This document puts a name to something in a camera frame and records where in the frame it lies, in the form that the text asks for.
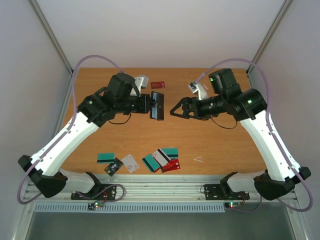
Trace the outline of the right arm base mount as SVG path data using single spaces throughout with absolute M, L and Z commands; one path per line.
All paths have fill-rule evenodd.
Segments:
M 213 200 L 226 200 L 226 201 L 235 201 L 235 200 L 249 200 L 249 193 L 245 193 L 244 191 L 234 192 L 227 184 L 227 180 L 235 175 L 237 172 L 232 172 L 226 175 L 224 178 L 220 180 L 219 184 L 205 184 L 201 187 L 203 190 L 200 192 L 205 195 L 205 199 L 207 201 Z

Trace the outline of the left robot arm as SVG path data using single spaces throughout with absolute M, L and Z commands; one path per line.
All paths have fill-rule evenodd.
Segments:
M 126 73 L 113 75 L 107 86 L 87 96 L 63 129 L 41 150 L 18 160 L 40 194 L 51 198 L 62 190 L 80 192 L 89 199 L 102 193 L 102 184 L 91 172 L 65 171 L 61 165 L 91 134 L 117 114 L 150 114 L 156 120 L 164 118 L 164 96 L 157 92 L 141 93 L 145 76 Z

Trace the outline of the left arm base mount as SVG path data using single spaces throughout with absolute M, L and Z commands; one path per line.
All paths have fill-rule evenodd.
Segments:
M 71 200 L 92 200 L 92 201 L 116 201 L 117 189 L 120 187 L 114 184 L 103 184 L 99 179 L 91 172 L 86 172 L 85 177 L 88 177 L 93 181 L 92 188 L 88 192 L 73 191 L 71 193 Z

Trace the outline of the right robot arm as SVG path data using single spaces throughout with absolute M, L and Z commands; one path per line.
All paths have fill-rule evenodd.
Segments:
M 267 103 L 254 88 L 242 91 L 233 71 L 223 68 L 209 74 L 215 96 L 208 97 L 201 84 L 192 82 L 196 97 L 184 97 L 170 114 L 184 119 L 209 120 L 227 113 L 248 132 L 259 150 L 266 170 L 254 173 L 232 172 L 220 180 L 220 192 L 230 199 L 238 192 L 258 192 L 266 200 L 278 199 L 302 180 L 311 176 L 308 167 L 300 166 L 291 156 L 267 114 Z

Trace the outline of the black leather card holder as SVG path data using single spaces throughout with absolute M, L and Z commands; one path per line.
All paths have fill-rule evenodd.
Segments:
M 155 91 L 152 91 L 151 95 L 152 94 L 157 94 L 157 100 L 151 100 L 150 102 L 156 102 L 157 107 L 150 108 L 149 117 L 157 121 L 163 121 L 165 119 L 165 115 L 164 115 L 165 96 L 163 93 L 155 92 Z

